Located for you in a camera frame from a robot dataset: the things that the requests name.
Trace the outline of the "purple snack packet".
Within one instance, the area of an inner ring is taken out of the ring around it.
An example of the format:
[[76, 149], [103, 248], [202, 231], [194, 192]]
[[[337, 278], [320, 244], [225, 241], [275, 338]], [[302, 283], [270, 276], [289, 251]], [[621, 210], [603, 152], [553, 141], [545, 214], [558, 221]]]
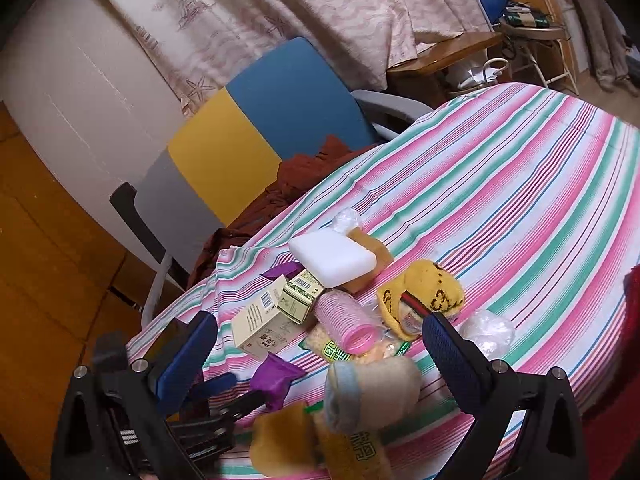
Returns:
[[279, 263], [269, 270], [265, 271], [262, 276], [267, 280], [274, 281], [280, 276], [284, 276], [287, 280], [295, 278], [297, 274], [304, 270], [304, 266], [297, 261], [288, 261]]
[[250, 378], [250, 391], [262, 394], [268, 411], [279, 411], [283, 408], [292, 382], [306, 375], [306, 370], [269, 352]]

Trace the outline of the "mustard yellow sock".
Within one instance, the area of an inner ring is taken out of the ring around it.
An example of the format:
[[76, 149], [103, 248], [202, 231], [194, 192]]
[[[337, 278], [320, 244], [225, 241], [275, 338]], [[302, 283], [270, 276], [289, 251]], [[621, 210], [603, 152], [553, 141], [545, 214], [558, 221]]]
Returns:
[[266, 477], [303, 474], [318, 468], [314, 420], [306, 402], [257, 416], [250, 442], [250, 462]]

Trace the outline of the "beige tall carton box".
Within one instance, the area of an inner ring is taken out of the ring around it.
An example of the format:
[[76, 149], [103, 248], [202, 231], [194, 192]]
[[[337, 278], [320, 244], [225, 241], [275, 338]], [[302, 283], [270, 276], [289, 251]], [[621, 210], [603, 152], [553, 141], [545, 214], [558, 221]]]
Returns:
[[280, 275], [231, 320], [235, 347], [258, 361], [269, 352], [278, 353], [305, 331], [278, 308], [285, 284], [286, 277]]

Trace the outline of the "beige blue sock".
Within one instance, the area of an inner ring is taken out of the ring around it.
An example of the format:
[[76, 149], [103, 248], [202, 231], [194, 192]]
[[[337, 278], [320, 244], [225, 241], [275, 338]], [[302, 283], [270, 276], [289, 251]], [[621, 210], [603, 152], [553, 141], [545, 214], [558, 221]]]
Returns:
[[324, 384], [326, 426], [337, 434], [356, 434], [393, 425], [416, 408], [421, 380], [416, 363], [406, 356], [334, 362]]

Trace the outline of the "yellow patterned sock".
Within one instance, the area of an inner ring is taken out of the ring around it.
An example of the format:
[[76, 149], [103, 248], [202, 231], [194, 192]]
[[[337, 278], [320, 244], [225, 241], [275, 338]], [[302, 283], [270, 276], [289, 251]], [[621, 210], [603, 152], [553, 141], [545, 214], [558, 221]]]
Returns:
[[459, 281], [431, 260], [416, 260], [376, 291], [385, 325], [401, 340], [414, 341], [424, 318], [441, 313], [455, 318], [465, 304]]

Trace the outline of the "green small carton box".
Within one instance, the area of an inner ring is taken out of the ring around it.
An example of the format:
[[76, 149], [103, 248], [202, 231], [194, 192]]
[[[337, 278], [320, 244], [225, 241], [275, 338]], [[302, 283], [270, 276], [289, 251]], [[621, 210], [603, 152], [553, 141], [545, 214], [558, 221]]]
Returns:
[[294, 323], [303, 324], [323, 292], [322, 284], [308, 270], [300, 271], [286, 281], [278, 309]]

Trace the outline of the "yellow-label rice snack bag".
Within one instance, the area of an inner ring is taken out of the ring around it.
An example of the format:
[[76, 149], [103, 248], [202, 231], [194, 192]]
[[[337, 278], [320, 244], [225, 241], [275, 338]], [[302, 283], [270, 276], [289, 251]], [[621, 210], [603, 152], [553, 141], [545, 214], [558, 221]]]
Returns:
[[330, 479], [390, 480], [395, 478], [385, 448], [375, 431], [332, 432], [322, 407], [305, 408], [314, 424], [314, 454]]

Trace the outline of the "pink hair roller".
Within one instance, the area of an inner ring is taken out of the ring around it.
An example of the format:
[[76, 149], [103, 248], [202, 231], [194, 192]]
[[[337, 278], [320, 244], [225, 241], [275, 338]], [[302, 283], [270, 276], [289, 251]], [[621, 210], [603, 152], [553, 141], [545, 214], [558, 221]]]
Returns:
[[314, 315], [336, 341], [354, 344], [364, 335], [372, 335], [383, 327], [347, 292], [331, 289], [314, 304]]

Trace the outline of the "white soap bar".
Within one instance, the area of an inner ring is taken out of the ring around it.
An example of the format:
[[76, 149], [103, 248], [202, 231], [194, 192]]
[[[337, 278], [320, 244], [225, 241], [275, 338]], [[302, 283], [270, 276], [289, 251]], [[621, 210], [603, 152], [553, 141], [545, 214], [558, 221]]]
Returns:
[[288, 250], [324, 288], [360, 278], [376, 266], [373, 252], [332, 229], [293, 237]]

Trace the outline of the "small clear plastic ball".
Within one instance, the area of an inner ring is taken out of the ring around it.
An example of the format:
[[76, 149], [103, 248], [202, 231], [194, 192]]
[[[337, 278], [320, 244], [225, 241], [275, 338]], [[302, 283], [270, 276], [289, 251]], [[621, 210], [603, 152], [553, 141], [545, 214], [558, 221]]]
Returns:
[[331, 229], [337, 233], [348, 235], [356, 229], [362, 229], [362, 220], [354, 208], [341, 210], [331, 221]]

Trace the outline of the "blue yellow grey chair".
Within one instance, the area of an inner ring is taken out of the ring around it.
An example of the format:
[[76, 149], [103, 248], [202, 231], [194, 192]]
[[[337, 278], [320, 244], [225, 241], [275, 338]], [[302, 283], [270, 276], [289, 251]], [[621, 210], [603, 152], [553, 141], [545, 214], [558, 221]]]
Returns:
[[281, 162], [317, 154], [330, 134], [353, 151], [393, 140], [386, 118], [412, 124], [430, 110], [403, 96], [348, 90], [302, 37], [250, 64], [170, 139], [140, 183], [125, 182], [110, 197], [160, 264], [142, 325], [154, 318], [166, 278], [186, 284], [209, 235], [239, 218]]

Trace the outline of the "striped pink green tablecloth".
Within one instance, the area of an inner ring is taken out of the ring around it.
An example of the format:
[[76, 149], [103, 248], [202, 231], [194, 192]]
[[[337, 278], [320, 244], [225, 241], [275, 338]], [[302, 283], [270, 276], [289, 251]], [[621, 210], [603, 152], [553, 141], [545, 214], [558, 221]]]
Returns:
[[218, 339], [206, 376], [245, 390], [256, 361], [235, 347], [232, 318], [290, 260], [288, 241], [354, 208], [393, 254], [384, 280], [416, 260], [452, 274], [463, 316], [510, 318], [516, 370], [567, 372], [589, 410], [620, 362], [624, 278], [639, 261], [639, 131], [572, 96], [531, 84], [460, 96], [397, 139], [336, 170], [185, 292], [128, 346], [140, 358], [172, 320], [205, 310]]

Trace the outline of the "brown garment on chair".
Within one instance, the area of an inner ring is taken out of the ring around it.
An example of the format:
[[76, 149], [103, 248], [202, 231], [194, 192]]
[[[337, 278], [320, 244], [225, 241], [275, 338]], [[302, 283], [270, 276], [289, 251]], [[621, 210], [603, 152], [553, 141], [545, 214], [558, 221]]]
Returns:
[[193, 287], [213, 273], [223, 249], [242, 247], [278, 214], [329, 177], [333, 171], [377, 146], [375, 143], [353, 151], [337, 136], [330, 134], [318, 154], [296, 154], [280, 162], [276, 180], [238, 218], [228, 226], [216, 229], [206, 240], [189, 276], [188, 287]]

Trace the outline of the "wooden side table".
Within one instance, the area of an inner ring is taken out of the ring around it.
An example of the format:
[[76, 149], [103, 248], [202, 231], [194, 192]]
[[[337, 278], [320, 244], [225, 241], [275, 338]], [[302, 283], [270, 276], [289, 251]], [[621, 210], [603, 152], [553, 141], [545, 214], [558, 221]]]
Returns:
[[430, 107], [439, 107], [450, 99], [439, 74], [472, 54], [500, 44], [502, 35], [498, 32], [464, 32], [457, 38], [439, 42], [420, 53], [415, 60], [389, 68], [386, 72], [387, 90]]

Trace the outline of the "pink patterned curtain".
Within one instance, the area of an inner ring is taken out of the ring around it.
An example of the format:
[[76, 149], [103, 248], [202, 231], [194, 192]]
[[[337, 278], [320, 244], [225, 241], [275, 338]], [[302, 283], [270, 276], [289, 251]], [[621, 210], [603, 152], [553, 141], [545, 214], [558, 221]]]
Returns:
[[352, 89], [487, 25], [476, 0], [107, 0], [180, 101], [195, 114], [241, 70], [307, 39]]

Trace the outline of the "blue folding chair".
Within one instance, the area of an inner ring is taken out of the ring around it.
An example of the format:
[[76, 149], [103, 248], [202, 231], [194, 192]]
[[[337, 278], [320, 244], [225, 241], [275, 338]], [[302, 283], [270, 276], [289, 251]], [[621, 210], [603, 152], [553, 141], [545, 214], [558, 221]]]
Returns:
[[[552, 84], [565, 80], [570, 91], [578, 96], [576, 80], [563, 51], [562, 42], [570, 39], [564, 25], [541, 10], [526, 3], [514, 0], [477, 0], [488, 27], [503, 36], [503, 53], [511, 53], [510, 61], [515, 62], [509, 72], [530, 72], [536, 74], [538, 81], [549, 88]], [[560, 57], [560, 71], [556, 75], [546, 76], [537, 58], [539, 47], [548, 49]]]

